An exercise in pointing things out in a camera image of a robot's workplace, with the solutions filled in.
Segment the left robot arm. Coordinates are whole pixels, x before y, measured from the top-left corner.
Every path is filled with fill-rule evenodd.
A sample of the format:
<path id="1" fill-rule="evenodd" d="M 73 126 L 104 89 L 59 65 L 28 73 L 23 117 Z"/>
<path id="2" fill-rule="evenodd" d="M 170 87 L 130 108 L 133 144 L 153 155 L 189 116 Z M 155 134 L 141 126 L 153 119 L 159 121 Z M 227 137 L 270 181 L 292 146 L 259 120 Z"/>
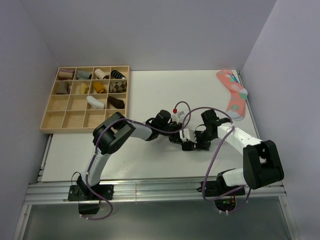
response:
<path id="1" fill-rule="evenodd" d="M 159 135 L 174 136 L 181 127 L 182 124 L 173 121 L 171 114 L 166 110 L 161 110 L 156 117 L 148 119 L 145 123 L 129 120 L 117 111 L 92 132 L 94 153 L 86 170 L 76 181 L 79 194 L 86 200 L 96 197 L 101 174 L 108 159 L 124 145 L 128 138 L 149 142 Z"/>

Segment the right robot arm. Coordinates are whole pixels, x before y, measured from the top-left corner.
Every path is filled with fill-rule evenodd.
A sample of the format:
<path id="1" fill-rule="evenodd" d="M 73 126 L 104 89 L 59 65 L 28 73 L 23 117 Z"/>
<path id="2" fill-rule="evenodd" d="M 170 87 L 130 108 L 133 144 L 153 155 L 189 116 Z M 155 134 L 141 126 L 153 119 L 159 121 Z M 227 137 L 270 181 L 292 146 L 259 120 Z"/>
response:
<path id="1" fill-rule="evenodd" d="M 263 141 L 234 126 L 228 117 L 219 118 L 213 109 L 201 114 L 205 130 L 196 131 L 198 143 L 210 144 L 215 139 L 220 143 L 214 153 L 217 157 L 224 142 L 242 155 L 242 167 L 218 173 L 216 180 L 205 179 L 197 189 L 205 197 L 229 196 L 236 192 L 244 195 L 245 186 L 256 190 L 282 181 L 285 177 L 276 144 Z"/>

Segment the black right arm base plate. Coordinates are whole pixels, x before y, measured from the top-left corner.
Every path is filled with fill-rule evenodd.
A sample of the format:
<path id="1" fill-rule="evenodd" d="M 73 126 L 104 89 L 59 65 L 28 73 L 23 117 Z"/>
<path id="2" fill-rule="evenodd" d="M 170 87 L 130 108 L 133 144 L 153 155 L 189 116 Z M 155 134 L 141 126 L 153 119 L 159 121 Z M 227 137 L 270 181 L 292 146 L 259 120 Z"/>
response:
<path id="1" fill-rule="evenodd" d="M 246 194 L 245 189 L 241 188 L 236 190 L 239 185 L 236 186 L 227 186 L 224 180 L 209 180 L 206 182 L 204 187 L 204 196 L 205 197 L 218 197 L 222 194 L 230 192 L 227 196 L 244 196 Z"/>

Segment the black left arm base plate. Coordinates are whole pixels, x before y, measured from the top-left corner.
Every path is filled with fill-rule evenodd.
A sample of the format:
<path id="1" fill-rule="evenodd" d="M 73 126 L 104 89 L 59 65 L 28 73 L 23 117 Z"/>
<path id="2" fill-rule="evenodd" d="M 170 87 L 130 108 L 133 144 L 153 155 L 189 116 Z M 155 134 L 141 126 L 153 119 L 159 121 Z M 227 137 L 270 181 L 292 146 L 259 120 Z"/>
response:
<path id="1" fill-rule="evenodd" d="M 112 184 L 98 184 L 92 187 L 92 190 L 99 196 L 106 200 L 112 200 L 114 194 L 114 185 Z M 81 201 L 97 201 L 100 198 L 85 187 L 85 192 L 81 190 L 78 185 L 72 185 L 69 188 L 67 200 L 70 202 Z"/>

